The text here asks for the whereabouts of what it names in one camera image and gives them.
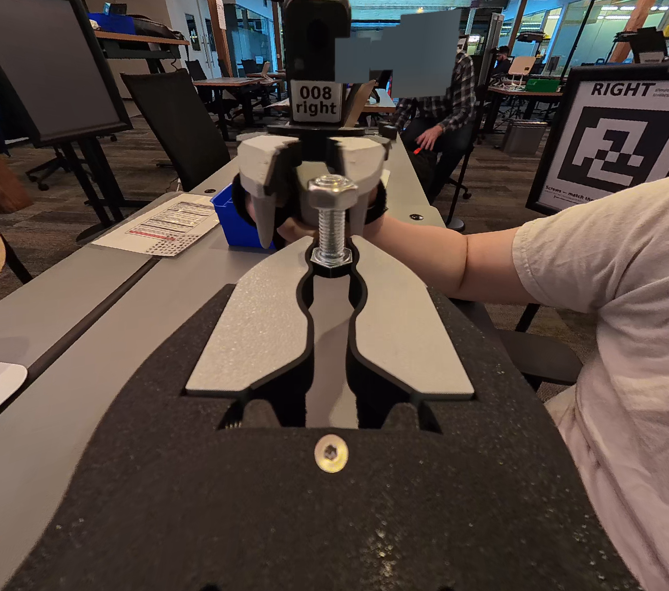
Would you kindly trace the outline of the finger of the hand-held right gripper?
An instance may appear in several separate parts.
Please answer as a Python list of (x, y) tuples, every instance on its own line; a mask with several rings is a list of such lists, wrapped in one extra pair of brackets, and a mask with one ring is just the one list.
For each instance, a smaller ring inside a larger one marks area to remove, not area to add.
[(238, 146), (241, 186), (254, 209), (260, 244), (270, 248), (279, 209), (294, 195), (295, 168), (301, 163), (302, 146), (288, 136), (255, 136)]
[(357, 201), (348, 210), (352, 235), (362, 235), (367, 209), (375, 195), (391, 141), (383, 136), (346, 136), (334, 139), (340, 167), (337, 172), (357, 186)]

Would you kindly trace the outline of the silver hex nut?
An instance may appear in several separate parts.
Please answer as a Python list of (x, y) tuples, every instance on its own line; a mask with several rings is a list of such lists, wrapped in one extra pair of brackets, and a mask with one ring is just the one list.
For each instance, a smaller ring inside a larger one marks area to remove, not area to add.
[(358, 199), (358, 185), (339, 174), (325, 174), (308, 181), (308, 205), (318, 210), (346, 211)]

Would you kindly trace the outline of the blue plastic bin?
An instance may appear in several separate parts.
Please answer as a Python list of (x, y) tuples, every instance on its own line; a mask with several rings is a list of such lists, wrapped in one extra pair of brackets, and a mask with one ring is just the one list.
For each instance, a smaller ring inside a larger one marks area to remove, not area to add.
[(240, 216), (235, 206), (233, 192), (236, 192), (236, 186), (240, 187), (241, 194), (245, 193), (244, 188), (238, 184), (238, 176), (236, 176), (229, 185), (211, 198), (213, 208), (231, 247), (261, 249), (257, 229)]

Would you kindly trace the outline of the silver hex bolt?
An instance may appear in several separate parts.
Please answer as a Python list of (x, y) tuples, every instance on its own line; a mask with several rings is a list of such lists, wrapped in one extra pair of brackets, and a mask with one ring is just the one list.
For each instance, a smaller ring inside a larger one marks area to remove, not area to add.
[(352, 262), (352, 252), (346, 246), (345, 234), (348, 209), (314, 210), (318, 213), (318, 244), (312, 252), (312, 262), (330, 270), (347, 266)]

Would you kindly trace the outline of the person's right hand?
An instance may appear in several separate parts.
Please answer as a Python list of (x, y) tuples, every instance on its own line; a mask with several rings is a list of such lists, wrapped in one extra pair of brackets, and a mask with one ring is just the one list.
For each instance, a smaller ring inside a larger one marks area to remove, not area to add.
[(297, 192), (255, 196), (246, 190), (244, 207), (249, 223), (254, 223), (263, 248), (274, 242), (277, 248), (294, 243), (302, 238), (314, 239), (317, 228), (300, 219), (300, 204)]

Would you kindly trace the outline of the black office chair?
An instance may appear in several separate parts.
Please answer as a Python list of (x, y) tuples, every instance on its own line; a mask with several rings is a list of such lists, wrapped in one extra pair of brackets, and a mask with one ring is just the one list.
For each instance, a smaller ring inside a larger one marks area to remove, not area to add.
[(120, 77), (169, 157), (185, 192), (230, 162), (223, 136), (186, 69), (148, 75), (121, 73)]

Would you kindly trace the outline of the printed paper sheet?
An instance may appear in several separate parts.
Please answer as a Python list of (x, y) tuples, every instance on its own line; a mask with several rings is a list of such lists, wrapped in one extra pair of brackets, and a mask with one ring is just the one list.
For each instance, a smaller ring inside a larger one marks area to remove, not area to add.
[(209, 196), (180, 193), (92, 244), (148, 256), (175, 257), (218, 224)]

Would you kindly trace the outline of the black chair seat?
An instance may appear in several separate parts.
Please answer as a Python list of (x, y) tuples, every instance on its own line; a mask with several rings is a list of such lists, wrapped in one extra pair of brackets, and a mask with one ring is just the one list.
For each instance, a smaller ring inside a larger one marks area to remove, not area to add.
[(528, 304), (514, 330), (499, 329), (501, 342), (516, 369), (535, 392), (544, 382), (572, 386), (583, 367), (577, 354), (551, 337), (528, 333), (539, 308), (539, 304)]

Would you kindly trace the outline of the black bag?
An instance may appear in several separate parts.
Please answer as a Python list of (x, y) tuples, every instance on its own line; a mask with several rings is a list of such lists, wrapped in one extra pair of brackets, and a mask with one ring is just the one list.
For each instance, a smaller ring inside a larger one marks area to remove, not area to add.
[(136, 35), (185, 41), (180, 31), (142, 15), (130, 15)]

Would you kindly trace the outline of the grey metal trash bin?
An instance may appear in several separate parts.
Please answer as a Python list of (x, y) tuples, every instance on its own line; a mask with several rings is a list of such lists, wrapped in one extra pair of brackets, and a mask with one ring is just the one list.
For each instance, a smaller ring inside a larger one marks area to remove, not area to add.
[(547, 122), (540, 120), (511, 119), (501, 149), (511, 156), (534, 156), (548, 127)]

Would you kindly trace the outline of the black easel stand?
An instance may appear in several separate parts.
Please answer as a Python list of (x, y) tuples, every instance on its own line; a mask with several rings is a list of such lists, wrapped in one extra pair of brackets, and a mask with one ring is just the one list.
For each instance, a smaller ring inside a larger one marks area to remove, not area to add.
[(96, 137), (87, 137), (77, 142), (80, 158), (72, 142), (53, 145), (55, 157), (44, 164), (28, 170), (25, 175), (37, 184), (38, 189), (48, 189), (46, 178), (57, 169), (74, 173), (86, 196), (86, 203), (93, 208), (99, 220), (82, 231), (76, 238), (79, 246), (88, 244), (111, 227), (124, 221), (123, 210), (134, 212), (145, 207), (148, 201), (125, 198), (116, 181), (113, 170)]

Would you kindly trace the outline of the wooden shelf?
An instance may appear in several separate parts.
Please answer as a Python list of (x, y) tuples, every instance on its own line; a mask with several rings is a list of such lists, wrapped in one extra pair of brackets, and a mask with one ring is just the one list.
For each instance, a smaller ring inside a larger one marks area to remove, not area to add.
[(144, 60), (151, 74), (164, 73), (162, 60), (176, 61), (180, 59), (181, 47), (190, 45), (189, 41), (111, 33), (100, 30), (93, 31), (107, 60)]

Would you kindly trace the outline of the black framed board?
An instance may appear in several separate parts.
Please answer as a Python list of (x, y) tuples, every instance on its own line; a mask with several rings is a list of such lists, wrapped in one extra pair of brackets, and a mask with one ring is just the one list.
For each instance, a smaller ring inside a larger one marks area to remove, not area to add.
[(1, 115), (36, 148), (132, 128), (82, 0), (1, 0)]

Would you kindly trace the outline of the brown wooden object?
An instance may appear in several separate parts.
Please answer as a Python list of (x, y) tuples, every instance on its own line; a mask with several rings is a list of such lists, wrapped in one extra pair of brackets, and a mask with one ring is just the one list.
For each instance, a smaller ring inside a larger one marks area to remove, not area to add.
[(33, 205), (33, 200), (1, 155), (1, 214), (11, 214)]

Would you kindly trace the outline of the white flat object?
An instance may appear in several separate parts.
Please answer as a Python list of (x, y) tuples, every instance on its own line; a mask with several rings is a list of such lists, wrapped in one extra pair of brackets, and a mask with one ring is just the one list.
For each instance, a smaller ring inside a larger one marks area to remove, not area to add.
[(24, 385), (28, 379), (28, 370), (21, 364), (1, 362), (0, 403), (4, 404)]

